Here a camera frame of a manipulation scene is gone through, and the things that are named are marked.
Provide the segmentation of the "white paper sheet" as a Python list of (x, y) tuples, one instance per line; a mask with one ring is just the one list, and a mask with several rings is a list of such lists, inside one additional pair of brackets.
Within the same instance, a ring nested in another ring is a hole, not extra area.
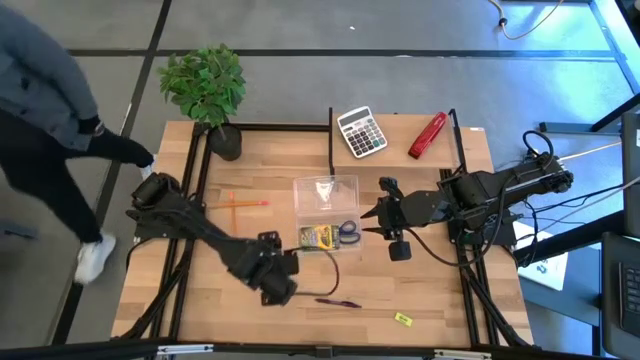
[[(524, 239), (524, 236), (533, 233), (534, 228), (532, 226), (520, 222), (514, 222), (513, 229), (516, 238), (518, 239), (518, 243), (515, 247), (516, 250), (531, 244), (532, 239)], [(541, 284), (550, 289), (562, 291), (564, 287), (567, 263), (568, 253), (565, 252), (549, 259), (534, 262), (527, 267), (519, 267), (518, 275), (521, 278)]]

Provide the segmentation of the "black crossbar with silver brackets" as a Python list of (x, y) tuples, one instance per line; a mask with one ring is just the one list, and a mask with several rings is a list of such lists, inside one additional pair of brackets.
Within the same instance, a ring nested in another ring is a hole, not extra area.
[(319, 359), (330, 359), (337, 356), (399, 356), (453, 360), (611, 360), (599, 356), (546, 351), (532, 346), (477, 345), (469, 348), (433, 348), (225, 342), (180, 343), (168, 338), (116, 339), (105, 342), (0, 349), (0, 360), (132, 360), (151, 356), (200, 353), (307, 355)]

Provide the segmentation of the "clear plastic box with lid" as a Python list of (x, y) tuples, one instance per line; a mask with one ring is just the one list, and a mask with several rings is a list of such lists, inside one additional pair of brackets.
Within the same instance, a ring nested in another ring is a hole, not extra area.
[[(313, 225), (337, 225), (348, 220), (360, 226), (359, 183), (355, 175), (332, 175), (297, 178), (294, 180), (294, 210), (299, 245), (299, 229)], [(361, 239), (353, 245), (341, 244), (338, 249), (326, 251), (346, 251), (357, 249)], [(325, 249), (302, 247), (305, 251)]]

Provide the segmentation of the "black aluminium table frame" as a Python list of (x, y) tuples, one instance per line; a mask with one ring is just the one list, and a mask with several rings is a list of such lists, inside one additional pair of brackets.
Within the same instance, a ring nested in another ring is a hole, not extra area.
[[(293, 182), (332, 173), (359, 180), (360, 209), (367, 212), (381, 196), (378, 181), (393, 177), (406, 193), (432, 190), (445, 175), (465, 163), (471, 170), (493, 168), (485, 131), (453, 133), (460, 165), (450, 169), (345, 167), (331, 160), (332, 126), (244, 124), (243, 150), (233, 162), (210, 158), (204, 192), (207, 215), (231, 231), (230, 209), (209, 207), (229, 202), (268, 201), (267, 206), (236, 207), (237, 235), (277, 231), (285, 248), (297, 243)], [(215, 251), (203, 243), (193, 250), (184, 292), (173, 292), (163, 311), (160, 334), (181, 341), (275, 345), (353, 345), (467, 348), (473, 339), (502, 343), (503, 337), (475, 297), (462, 287), (459, 271), (435, 259), (454, 261), (448, 229), (435, 224), (408, 235), (412, 256), (394, 262), (388, 244), (365, 232), (363, 244), (333, 257), (303, 253), (297, 282), (300, 294), (284, 306), (263, 306), (260, 296), (233, 278)], [(317, 303), (316, 298), (351, 301), (354, 309)], [(413, 319), (397, 322), (397, 312)]]

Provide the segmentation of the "red stapler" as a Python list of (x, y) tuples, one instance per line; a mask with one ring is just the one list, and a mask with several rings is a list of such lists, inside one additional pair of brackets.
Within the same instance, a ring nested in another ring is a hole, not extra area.
[(419, 159), (440, 133), (447, 118), (448, 116), (445, 113), (437, 113), (412, 143), (408, 150), (408, 155), (414, 159)]

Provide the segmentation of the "black plant pot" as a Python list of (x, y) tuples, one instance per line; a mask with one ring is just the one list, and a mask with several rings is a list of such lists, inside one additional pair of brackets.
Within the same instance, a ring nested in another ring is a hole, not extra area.
[(224, 123), (212, 129), (207, 142), (210, 151), (225, 161), (235, 161), (242, 154), (242, 133), (240, 129), (230, 123)]

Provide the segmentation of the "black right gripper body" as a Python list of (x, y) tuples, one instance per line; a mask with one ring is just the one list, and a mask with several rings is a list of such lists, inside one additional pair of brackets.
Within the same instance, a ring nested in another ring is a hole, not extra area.
[(409, 260), (412, 256), (411, 247), (404, 240), (404, 231), (448, 221), (449, 203), (440, 191), (418, 190), (404, 195), (394, 178), (381, 177), (379, 185), (387, 195), (377, 200), (376, 204), (383, 207), (377, 221), (379, 228), (385, 230), (382, 236), (390, 241), (390, 259)]

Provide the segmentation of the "green artificial plant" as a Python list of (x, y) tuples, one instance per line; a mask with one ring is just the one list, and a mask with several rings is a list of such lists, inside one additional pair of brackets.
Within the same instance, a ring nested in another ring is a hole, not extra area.
[(246, 95), (239, 56), (224, 43), (179, 57), (172, 54), (157, 69), (166, 103), (179, 107), (189, 119), (211, 128), (235, 116)]

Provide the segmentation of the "dark purple pen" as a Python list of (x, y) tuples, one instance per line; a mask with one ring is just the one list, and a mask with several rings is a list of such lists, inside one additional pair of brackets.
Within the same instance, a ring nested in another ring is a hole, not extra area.
[(334, 305), (334, 306), (341, 306), (341, 307), (354, 308), (354, 309), (362, 308), (361, 305), (356, 304), (356, 303), (351, 302), (351, 301), (346, 301), (346, 300), (333, 300), (333, 299), (327, 299), (327, 298), (316, 298), (315, 301), (317, 303), (326, 304), (326, 305)]

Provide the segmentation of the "dark computer monitor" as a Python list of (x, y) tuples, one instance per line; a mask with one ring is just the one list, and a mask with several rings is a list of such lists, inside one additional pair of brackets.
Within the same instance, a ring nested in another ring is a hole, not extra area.
[(635, 181), (623, 191), (625, 231), (640, 239), (640, 113), (622, 116), (622, 159), (624, 182)]

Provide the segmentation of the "person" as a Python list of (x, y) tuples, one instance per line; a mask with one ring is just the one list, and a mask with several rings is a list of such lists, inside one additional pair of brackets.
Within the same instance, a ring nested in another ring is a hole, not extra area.
[(103, 272), (116, 239), (101, 229), (67, 166), (101, 158), (152, 171), (155, 157), (106, 128), (84, 72), (56, 40), (0, 3), (0, 169), (9, 186), (43, 202), (78, 238), (74, 281)]

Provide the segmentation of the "green yellow crayon box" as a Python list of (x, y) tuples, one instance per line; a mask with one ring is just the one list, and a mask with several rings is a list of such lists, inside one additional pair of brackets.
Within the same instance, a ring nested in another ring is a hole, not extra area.
[(301, 247), (335, 250), (340, 246), (340, 234), (337, 225), (313, 225), (299, 229)]

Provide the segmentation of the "black keyboard device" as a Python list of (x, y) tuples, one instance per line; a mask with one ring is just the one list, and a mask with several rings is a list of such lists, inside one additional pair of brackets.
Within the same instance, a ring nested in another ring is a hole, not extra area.
[(640, 360), (640, 241), (604, 233), (601, 256), (604, 348)]

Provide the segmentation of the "raised wooden shelf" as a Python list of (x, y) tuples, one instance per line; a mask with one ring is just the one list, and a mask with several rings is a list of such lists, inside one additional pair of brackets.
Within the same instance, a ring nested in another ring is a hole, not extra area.
[(331, 122), (331, 160), (335, 169), (373, 166), (454, 169), (460, 165), (453, 127), (449, 119), (420, 158), (415, 159), (408, 155), (408, 150), (435, 115), (374, 114), (373, 117), (381, 128), (387, 145), (373, 155), (356, 158), (339, 130), (336, 115), (334, 115)]

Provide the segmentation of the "white desk calculator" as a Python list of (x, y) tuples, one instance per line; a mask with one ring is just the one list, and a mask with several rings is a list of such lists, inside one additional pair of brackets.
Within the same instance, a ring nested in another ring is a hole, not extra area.
[(386, 148), (388, 141), (371, 109), (362, 106), (340, 115), (339, 131), (355, 158), (368, 157)]

